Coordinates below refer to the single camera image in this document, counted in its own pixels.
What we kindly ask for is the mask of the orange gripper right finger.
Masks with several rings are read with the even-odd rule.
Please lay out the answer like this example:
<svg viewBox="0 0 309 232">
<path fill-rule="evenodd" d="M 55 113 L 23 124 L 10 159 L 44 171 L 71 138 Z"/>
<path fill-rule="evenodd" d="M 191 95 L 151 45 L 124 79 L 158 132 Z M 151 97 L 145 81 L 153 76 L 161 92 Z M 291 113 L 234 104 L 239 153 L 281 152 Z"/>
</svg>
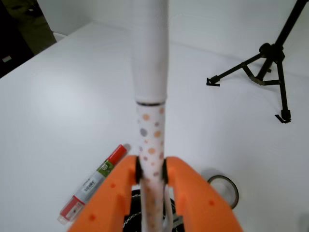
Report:
<svg viewBox="0 0 309 232">
<path fill-rule="evenodd" d="M 173 188 L 176 214 L 186 232 L 241 232 L 227 202 L 190 165 L 166 158 L 168 186 Z"/>
</svg>

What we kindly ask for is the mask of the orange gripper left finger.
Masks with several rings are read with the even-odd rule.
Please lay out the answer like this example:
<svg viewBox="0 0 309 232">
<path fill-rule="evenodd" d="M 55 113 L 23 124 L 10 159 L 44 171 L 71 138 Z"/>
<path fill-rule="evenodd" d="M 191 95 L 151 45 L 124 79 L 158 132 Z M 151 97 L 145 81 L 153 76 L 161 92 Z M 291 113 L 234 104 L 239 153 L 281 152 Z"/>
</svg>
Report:
<svg viewBox="0 0 309 232">
<path fill-rule="evenodd" d="M 137 156 L 126 156 L 102 183 L 70 232 L 121 232 L 130 213 L 132 186 L 136 185 Z"/>
</svg>

